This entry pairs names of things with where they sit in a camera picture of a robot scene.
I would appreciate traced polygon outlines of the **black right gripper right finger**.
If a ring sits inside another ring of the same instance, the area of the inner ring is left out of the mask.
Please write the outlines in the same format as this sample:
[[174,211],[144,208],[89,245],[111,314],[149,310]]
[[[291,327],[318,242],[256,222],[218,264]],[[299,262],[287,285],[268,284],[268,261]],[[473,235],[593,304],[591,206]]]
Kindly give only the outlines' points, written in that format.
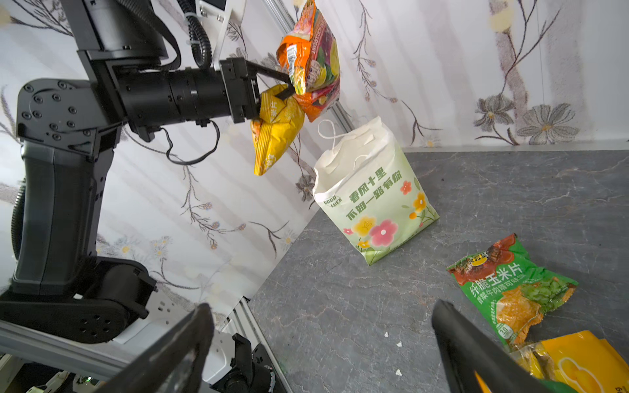
[[492,392],[550,391],[525,373],[450,302],[435,303],[432,327],[451,392],[480,392],[480,382]]

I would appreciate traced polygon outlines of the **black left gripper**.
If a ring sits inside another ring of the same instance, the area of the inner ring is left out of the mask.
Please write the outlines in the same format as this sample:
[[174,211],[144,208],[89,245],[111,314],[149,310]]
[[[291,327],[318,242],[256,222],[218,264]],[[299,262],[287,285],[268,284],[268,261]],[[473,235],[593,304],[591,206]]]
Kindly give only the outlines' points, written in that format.
[[295,88],[290,76],[243,57],[230,57],[219,62],[220,72],[234,124],[257,119],[260,114],[260,92],[257,76],[262,75],[288,85],[277,96],[293,96]]

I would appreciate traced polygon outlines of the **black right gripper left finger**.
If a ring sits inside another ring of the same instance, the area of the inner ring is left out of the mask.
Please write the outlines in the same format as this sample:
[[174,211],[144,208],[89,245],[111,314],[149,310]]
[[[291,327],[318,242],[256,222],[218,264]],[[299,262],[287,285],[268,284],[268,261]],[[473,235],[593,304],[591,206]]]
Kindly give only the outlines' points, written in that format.
[[198,392],[214,331],[203,303],[97,391]]

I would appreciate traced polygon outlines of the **orange candy snack bag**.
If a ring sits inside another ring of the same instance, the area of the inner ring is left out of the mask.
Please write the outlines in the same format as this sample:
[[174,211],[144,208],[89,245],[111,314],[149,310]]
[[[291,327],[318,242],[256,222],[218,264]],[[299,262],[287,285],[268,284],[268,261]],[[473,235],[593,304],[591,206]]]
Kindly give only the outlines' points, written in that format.
[[294,98],[309,119],[317,120],[340,96],[337,40],[316,2],[306,1],[293,30],[276,52],[288,72]]

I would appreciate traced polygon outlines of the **small yellow chips bag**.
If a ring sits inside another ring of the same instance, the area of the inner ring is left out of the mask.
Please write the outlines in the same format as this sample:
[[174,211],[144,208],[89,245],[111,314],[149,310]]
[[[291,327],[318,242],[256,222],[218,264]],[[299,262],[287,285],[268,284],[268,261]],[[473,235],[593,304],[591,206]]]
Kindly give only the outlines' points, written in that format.
[[264,175],[285,154],[303,127],[306,116],[297,100],[278,97],[286,89],[287,84],[277,84],[263,92],[260,114],[251,121],[256,176]]

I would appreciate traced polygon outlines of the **green corn chips packet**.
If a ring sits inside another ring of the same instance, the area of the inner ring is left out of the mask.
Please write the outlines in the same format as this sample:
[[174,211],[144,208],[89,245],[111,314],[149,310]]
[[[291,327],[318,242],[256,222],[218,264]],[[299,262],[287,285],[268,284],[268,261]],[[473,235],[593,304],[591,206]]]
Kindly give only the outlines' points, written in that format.
[[526,342],[531,327],[560,308],[578,282],[534,264],[516,234],[447,268],[503,345]]

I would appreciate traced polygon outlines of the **yellow snack bag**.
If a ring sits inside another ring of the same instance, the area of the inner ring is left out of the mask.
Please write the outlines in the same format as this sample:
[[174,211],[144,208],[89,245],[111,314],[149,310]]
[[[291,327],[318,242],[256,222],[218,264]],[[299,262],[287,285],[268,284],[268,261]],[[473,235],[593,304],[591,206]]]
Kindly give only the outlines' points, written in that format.
[[553,392],[628,391],[627,362],[589,331],[532,343],[509,356]]

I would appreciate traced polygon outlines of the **white floral paper bag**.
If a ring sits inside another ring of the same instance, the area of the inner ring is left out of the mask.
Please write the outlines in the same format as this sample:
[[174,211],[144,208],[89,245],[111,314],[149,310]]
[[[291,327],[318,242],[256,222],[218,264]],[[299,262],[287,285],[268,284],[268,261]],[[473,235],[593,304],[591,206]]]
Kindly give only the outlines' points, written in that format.
[[376,117],[330,136],[314,165],[315,202],[368,265],[439,219],[391,129]]

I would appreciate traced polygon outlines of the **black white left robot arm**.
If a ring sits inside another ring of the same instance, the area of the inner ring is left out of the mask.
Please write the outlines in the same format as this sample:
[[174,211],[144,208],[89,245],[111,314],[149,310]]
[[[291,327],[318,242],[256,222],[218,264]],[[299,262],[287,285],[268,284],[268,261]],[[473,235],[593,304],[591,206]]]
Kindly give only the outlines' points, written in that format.
[[216,329],[211,309],[182,315],[134,260],[100,256],[98,222],[124,127],[146,142],[169,124],[241,123],[260,111],[257,79],[288,82],[221,42],[241,1],[183,1],[196,61],[149,1],[16,1],[11,23],[70,36],[86,80],[37,79],[17,99],[11,136],[26,173],[11,242],[17,260],[1,295],[1,348],[75,375],[95,392],[287,392],[254,319]]

